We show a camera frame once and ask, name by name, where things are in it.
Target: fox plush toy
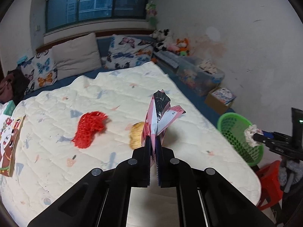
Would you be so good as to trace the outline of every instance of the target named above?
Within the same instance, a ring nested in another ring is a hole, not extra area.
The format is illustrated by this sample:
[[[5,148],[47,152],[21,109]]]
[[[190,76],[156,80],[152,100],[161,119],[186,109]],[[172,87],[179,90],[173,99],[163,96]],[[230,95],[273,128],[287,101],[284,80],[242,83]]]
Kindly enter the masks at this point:
[[[189,56],[188,39],[183,40],[177,39],[177,46],[179,49],[176,51],[180,53],[180,56]]]

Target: stuffed animal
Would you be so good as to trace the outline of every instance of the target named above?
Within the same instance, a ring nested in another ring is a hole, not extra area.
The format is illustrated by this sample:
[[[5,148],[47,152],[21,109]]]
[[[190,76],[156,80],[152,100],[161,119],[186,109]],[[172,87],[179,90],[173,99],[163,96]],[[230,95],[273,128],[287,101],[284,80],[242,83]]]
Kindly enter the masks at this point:
[[[164,39],[165,39],[163,31],[155,30],[149,36],[156,40],[156,43],[155,43],[155,46],[154,46],[154,51],[158,52],[160,49],[162,49],[162,47],[163,47],[162,41],[164,41]]]
[[[152,34],[149,35],[153,39],[155,39],[157,42],[161,42],[165,39],[163,35],[163,31],[161,30],[155,30]]]
[[[173,32],[170,29],[163,30],[163,33],[158,36],[160,42],[156,44],[154,50],[158,52],[159,50],[169,50],[175,52],[178,50],[178,46],[175,44],[173,39]]]
[[[188,39],[177,39],[177,46],[179,49],[176,51],[180,56],[189,56]]]

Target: mattress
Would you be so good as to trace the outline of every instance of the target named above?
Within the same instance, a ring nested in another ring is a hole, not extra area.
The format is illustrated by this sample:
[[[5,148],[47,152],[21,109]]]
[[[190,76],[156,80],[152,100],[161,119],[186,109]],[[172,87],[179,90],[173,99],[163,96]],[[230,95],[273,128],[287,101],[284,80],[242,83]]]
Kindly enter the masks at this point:
[[[164,146],[193,168],[215,168],[257,204],[261,188],[254,172],[169,77],[149,62],[100,72],[95,79],[80,76],[69,86],[18,104],[13,116],[26,117],[14,171],[11,178],[0,177],[2,202],[16,223],[27,226],[92,168],[112,169],[130,158],[130,127],[145,119],[152,94],[161,89],[172,106],[186,111],[168,127]],[[106,131],[95,135],[89,148],[74,147],[71,139],[80,116],[95,110],[108,115]],[[154,167],[151,170],[150,187],[132,188],[127,226],[178,226],[175,190],[157,187]]]

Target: pink snack bag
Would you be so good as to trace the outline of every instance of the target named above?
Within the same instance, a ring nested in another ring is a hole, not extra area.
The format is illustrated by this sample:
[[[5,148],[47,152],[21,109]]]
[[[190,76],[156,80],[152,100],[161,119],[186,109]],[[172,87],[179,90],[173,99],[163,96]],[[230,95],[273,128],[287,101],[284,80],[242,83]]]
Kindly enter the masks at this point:
[[[166,128],[183,113],[185,113],[185,111],[179,105],[174,107],[170,106],[170,99],[163,90],[153,94],[147,110],[141,138],[141,145],[144,146],[146,137],[148,135],[151,137],[151,166],[156,161],[156,135],[160,136],[162,143]]]

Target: red knitted item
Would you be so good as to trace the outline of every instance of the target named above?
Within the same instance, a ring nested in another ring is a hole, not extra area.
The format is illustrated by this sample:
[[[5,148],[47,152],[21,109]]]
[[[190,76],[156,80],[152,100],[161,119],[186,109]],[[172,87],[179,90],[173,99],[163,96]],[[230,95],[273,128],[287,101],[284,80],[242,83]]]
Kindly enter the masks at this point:
[[[105,128],[105,125],[102,123],[105,119],[107,119],[107,115],[99,111],[83,114],[79,120],[76,135],[72,139],[75,146],[78,148],[88,148],[95,133]]]

